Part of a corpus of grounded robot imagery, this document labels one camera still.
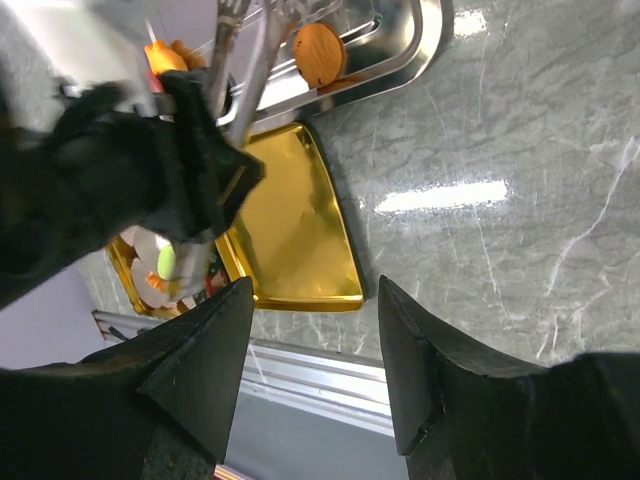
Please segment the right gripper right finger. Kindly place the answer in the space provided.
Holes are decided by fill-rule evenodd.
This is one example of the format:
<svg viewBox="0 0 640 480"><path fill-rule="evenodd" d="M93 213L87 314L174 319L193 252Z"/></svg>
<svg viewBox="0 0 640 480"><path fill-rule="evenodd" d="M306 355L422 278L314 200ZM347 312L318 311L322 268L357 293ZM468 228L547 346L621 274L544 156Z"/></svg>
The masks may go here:
<svg viewBox="0 0 640 480"><path fill-rule="evenodd" d="M412 479L635 479L639 357L596 352L550 368L495 350L378 287L396 448Z"/></svg>

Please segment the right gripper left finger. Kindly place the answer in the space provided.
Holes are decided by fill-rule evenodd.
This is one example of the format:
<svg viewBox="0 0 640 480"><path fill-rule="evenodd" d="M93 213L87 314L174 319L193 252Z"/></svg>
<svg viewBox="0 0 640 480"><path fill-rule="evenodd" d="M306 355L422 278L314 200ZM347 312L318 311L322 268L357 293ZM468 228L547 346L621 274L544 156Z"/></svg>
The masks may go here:
<svg viewBox="0 0 640 480"><path fill-rule="evenodd" d="M209 479L226 456L254 311L239 279L75 364L1 373L5 479Z"/></svg>

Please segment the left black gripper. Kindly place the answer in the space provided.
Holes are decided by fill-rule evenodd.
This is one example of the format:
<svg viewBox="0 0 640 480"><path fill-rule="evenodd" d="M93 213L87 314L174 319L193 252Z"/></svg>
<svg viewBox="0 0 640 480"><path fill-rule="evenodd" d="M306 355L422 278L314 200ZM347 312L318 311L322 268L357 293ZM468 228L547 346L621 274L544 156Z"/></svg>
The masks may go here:
<svg viewBox="0 0 640 480"><path fill-rule="evenodd" d="M175 104L196 231L217 239L232 226L265 165L233 146L210 114L199 72L159 77ZM117 111L121 84L69 101L48 132L15 126L1 96L1 302L9 305L169 201L174 165L157 119Z"/></svg>

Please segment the metal tongs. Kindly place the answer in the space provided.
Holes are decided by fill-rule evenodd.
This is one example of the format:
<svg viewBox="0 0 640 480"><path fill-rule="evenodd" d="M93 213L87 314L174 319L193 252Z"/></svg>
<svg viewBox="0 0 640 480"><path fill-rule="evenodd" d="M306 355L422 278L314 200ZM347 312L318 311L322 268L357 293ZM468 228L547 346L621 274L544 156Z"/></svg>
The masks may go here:
<svg viewBox="0 0 640 480"><path fill-rule="evenodd" d="M229 80L241 91L227 127L229 142L245 143L282 43L317 9L314 1L220 1L206 94L214 119L225 115Z"/></svg>

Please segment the green round cookie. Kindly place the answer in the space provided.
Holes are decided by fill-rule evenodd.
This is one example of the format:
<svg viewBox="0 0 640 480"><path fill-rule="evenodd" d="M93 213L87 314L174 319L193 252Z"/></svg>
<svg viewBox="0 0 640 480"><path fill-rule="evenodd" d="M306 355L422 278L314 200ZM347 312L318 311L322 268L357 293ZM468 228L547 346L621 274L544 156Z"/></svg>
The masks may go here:
<svg viewBox="0 0 640 480"><path fill-rule="evenodd" d="M156 271L163 280L170 280L176 263L176 253L171 244L166 244L159 249L156 261Z"/></svg>

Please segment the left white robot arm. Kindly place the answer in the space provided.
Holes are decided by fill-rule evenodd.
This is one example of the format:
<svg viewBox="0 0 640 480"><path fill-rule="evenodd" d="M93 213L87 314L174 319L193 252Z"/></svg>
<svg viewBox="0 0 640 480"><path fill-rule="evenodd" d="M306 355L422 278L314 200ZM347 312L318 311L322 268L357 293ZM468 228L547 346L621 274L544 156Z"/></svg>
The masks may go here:
<svg viewBox="0 0 640 480"><path fill-rule="evenodd" d="M122 230L224 234L264 176L210 114L204 73L153 77L135 1L9 1L50 62L64 110L48 132L1 108L1 302L9 305Z"/></svg>

